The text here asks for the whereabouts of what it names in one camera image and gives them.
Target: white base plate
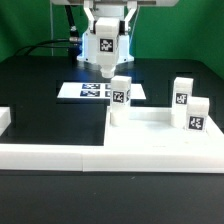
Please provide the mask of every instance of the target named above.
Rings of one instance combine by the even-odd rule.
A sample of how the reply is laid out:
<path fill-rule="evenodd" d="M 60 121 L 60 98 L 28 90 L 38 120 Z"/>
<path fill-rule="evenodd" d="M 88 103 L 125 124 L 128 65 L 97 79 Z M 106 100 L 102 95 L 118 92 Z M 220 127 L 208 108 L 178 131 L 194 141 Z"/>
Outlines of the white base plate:
<path fill-rule="evenodd" d="M 104 146 L 0 145 L 0 169 L 224 173 L 224 136 L 211 118 L 204 133 L 169 125 L 169 108 L 131 107 Z"/>

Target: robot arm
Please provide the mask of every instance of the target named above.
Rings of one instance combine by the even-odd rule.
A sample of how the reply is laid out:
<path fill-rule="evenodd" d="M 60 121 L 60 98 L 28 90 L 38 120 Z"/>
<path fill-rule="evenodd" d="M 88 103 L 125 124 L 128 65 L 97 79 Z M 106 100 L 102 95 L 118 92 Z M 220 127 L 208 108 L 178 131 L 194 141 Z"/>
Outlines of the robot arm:
<path fill-rule="evenodd" d="M 83 5 L 89 25 L 83 35 L 79 61 L 101 66 L 102 76 L 112 78 L 116 65 L 134 58 L 129 55 L 129 22 L 138 6 L 171 7 L 179 0 L 51 0 L 58 5 Z M 124 18 L 124 6 L 128 14 Z"/>

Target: black cable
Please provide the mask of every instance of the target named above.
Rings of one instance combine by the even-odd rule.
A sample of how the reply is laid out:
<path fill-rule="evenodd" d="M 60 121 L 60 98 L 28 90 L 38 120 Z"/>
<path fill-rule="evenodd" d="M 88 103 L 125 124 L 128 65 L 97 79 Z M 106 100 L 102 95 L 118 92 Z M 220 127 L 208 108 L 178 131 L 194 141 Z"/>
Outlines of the black cable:
<path fill-rule="evenodd" d="M 69 26 L 70 27 L 75 26 L 75 21 L 74 21 L 73 15 L 72 15 L 71 7 L 69 5 L 65 5 L 65 11 L 67 14 Z"/>
<path fill-rule="evenodd" d="M 20 48 L 19 50 L 17 50 L 14 54 L 14 56 L 17 56 L 18 53 L 24 49 L 27 49 L 27 48 L 32 48 L 32 51 L 34 51 L 35 49 L 37 48 L 60 48 L 60 49 L 65 49 L 65 48 L 69 48 L 69 47 L 66 47 L 66 46 L 46 46 L 46 45 L 30 45 L 30 46 L 25 46 L 23 48 Z"/>
<path fill-rule="evenodd" d="M 71 37 L 79 37 L 79 32 L 76 29 L 75 20 L 72 14 L 72 9 L 70 5 L 65 5 L 65 11 L 68 18 L 68 24 L 70 26 L 70 36 Z"/>
<path fill-rule="evenodd" d="M 54 44 L 54 43 L 66 43 L 66 42 L 69 42 L 69 39 L 56 39 L 56 40 L 47 40 L 47 41 L 43 41 L 43 42 L 40 42 L 36 45 L 33 45 L 32 47 L 30 47 L 30 49 L 25 52 L 24 55 L 29 55 L 33 50 L 35 50 L 35 48 L 41 46 L 41 45 L 45 45 L 45 44 Z"/>

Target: white robot body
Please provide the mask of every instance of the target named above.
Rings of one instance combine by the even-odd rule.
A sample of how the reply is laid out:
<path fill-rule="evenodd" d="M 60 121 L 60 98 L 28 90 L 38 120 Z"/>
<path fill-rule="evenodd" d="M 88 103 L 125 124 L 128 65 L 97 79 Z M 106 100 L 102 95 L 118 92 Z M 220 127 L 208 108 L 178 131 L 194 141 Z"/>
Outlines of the white robot body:
<path fill-rule="evenodd" d="M 124 20 L 124 6 L 97 6 L 97 9 L 92 12 L 94 19 L 99 18 L 117 18 Z M 82 37 L 82 54 L 77 57 L 78 61 L 96 64 L 97 54 L 97 36 L 90 32 L 89 29 Z M 119 57 L 117 64 L 134 61 L 134 57 L 129 54 L 129 36 L 121 35 L 118 42 Z"/>

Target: white foam block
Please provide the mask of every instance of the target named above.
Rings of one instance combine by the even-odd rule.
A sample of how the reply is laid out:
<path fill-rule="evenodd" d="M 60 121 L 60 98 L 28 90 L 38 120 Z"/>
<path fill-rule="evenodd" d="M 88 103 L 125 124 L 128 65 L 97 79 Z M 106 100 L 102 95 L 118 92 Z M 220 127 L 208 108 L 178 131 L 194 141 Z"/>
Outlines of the white foam block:
<path fill-rule="evenodd" d="M 192 95 L 193 79 L 177 77 L 173 87 L 171 125 L 184 128 L 188 98 Z"/>
<path fill-rule="evenodd" d="M 209 99 L 204 97 L 190 97 L 187 105 L 187 114 L 208 116 Z"/>
<path fill-rule="evenodd" d="M 129 119 L 131 77 L 115 76 L 111 79 L 111 124 L 124 125 Z"/>
<path fill-rule="evenodd" d="M 175 90 L 192 93 L 193 79 L 177 77 L 174 81 Z"/>
<path fill-rule="evenodd" d="M 186 129 L 189 131 L 205 131 L 208 111 L 208 98 L 190 97 L 187 105 Z"/>
<path fill-rule="evenodd" d="M 11 123 L 10 108 L 0 107 L 0 136 Z"/>

